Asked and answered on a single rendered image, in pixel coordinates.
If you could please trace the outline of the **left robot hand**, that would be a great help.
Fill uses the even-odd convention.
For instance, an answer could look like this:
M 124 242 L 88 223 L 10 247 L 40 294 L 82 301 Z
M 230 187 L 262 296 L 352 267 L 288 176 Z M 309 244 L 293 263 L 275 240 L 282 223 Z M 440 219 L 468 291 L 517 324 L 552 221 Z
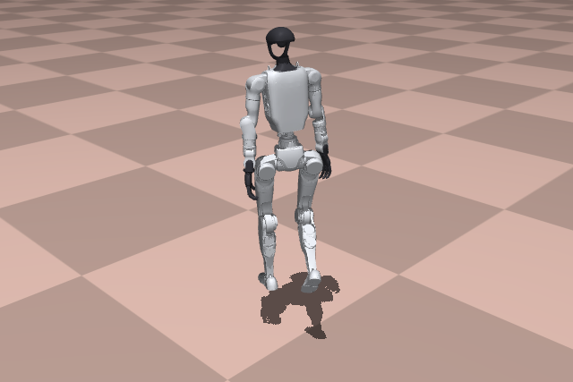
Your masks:
M 245 172 L 244 181 L 245 181 L 245 186 L 247 188 L 247 194 L 251 199 L 258 200 L 258 197 L 252 194 L 252 189 L 255 190 L 255 187 L 252 185 L 252 173 L 254 171 L 255 169 L 253 168 L 253 161 L 247 160 L 244 169 Z

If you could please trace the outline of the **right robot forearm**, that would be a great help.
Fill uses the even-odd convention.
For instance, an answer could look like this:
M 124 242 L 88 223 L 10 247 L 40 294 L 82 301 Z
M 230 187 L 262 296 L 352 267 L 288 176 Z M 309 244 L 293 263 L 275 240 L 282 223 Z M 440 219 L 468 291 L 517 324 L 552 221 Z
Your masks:
M 320 118 L 315 118 L 315 120 L 312 121 L 312 126 L 314 127 L 314 134 L 315 134 L 315 149 L 321 153 L 323 153 L 323 146 L 325 144 L 328 145 L 328 135 L 327 135 L 327 130 L 326 130 L 326 119 L 325 119 L 325 113 L 324 113 L 324 108 L 321 105 L 321 109 L 322 109 L 322 117 Z

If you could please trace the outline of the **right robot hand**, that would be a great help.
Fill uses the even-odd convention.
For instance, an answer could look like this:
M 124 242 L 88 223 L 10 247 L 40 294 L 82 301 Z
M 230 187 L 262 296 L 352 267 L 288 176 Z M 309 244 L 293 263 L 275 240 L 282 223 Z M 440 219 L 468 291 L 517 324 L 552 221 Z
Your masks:
M 317 150 L 316 150 L 317 151 Z M 321 155 L 321 159 L 323 162 L 323 168 L 322 168 L 322 172 L 321 172 L 321 176 L 319 177 L 319 179 L 322 177 L 322 179 L 326 178 L 328 179 L 330 174 L 331 174 L 331 166 L 330 166 L 330 160 L 329 160 L 329 149 L 328 149 L 328 145 L 325 144 L 323 146 L 323 153 L 317 151 L 320 155 Z M 327 176 L 328 175 L 328 176 Z M 326 177 L 327 176 L 327 177 Z

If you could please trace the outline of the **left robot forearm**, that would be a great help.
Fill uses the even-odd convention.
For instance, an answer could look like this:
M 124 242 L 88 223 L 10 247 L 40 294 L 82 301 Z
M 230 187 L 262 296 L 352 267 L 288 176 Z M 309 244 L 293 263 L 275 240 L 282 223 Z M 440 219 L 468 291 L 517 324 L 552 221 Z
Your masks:
M 253 168 L 256 166 L 256 139 L 257 134 L 253 121 L 249 118 L 244 118 L 241 121 L 242 139 L 244 141 L 244 167 L 247 160 L 253 161 Z

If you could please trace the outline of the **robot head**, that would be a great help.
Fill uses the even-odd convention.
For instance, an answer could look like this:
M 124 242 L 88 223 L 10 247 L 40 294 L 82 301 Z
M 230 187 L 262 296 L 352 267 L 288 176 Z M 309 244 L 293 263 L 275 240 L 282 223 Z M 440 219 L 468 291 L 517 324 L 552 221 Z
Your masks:
M 290 42 L 295 41 L 295 36 L 290 29 L 285 27 L 276 27 L 267 34 L 266 41 L 271 57 L 277 61 L 277 66 L 273 69 L 275 72 L 289 72 L 297 70 L 297 67 L 294 67 L 290 63 L 289 56 L 287 55 Z M 275 56 L 272 53 L 272 44 L 278 44 L 279 47 L 285 47 L 284 53 L 281 56 Z

